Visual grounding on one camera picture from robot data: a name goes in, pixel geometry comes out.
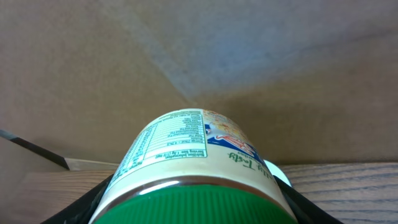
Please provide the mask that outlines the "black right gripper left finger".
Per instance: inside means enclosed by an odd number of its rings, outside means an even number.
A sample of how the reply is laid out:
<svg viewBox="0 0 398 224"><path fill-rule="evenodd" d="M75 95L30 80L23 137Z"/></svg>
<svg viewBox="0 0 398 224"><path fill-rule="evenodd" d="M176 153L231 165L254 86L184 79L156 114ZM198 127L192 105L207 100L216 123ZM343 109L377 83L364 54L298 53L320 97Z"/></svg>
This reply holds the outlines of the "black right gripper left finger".
<svg viewBox="0 0 398 224"><path fill-rule="evenodd" d="M112 177L113 174L41 224L88 224Z"/></svg>

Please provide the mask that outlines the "green lid Knorr jar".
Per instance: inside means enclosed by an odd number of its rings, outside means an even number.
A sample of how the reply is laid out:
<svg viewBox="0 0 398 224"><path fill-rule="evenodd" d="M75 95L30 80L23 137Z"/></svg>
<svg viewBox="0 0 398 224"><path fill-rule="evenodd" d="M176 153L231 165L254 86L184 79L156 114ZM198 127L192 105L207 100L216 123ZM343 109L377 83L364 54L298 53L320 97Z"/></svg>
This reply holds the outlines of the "green lid Knorr jar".
<svg viewBox="0 0 398 224"><path fill-rule="evenodd" d="M296 223L271 171L222 114L164 114L137 136L91 223Z"/></svg>

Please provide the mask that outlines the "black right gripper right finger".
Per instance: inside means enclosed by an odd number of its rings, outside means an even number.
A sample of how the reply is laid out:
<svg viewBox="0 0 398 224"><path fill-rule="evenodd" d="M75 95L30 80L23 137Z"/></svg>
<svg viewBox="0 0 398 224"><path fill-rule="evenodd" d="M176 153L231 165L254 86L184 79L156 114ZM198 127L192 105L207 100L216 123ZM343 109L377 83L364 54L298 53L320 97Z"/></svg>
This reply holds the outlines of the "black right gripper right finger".
<svg viewBox="0 0 398 224"><path fill-rule="evenodd" d="M299 224L343 224L287 185L283 180L277 176L274 176L274 178Z"/></svg>

